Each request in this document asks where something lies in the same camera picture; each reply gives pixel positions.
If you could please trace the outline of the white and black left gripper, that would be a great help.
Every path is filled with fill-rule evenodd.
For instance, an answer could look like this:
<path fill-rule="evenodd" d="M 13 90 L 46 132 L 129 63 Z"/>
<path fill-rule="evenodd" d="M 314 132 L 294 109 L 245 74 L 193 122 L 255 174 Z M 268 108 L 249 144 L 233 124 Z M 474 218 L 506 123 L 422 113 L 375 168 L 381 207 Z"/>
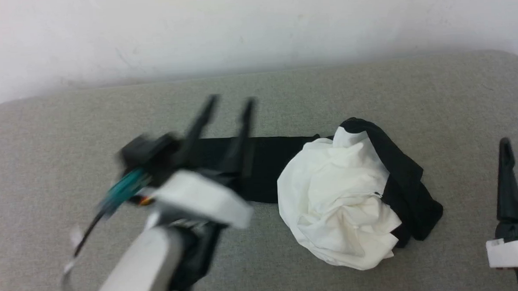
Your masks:
<path fill-rule="evenodd" d="M 200 138 L 210 123 L 219 95 L 209 95 L 203 108 L 185 133 L 177 151 L 177 165 L 193 165 L 200 153 Z M 239 118 L 237 136 L 230 140 L 224 155 L 224 171 L 246 176 L 252 165 L 254 98 L 247 99 Z M 254 213 L 251 205 L 236 191 L 192 170 L 177 170 L 166 182 L 151 192 L 151 199 L 209 221 L 237 229 L 247 229 Z"/>

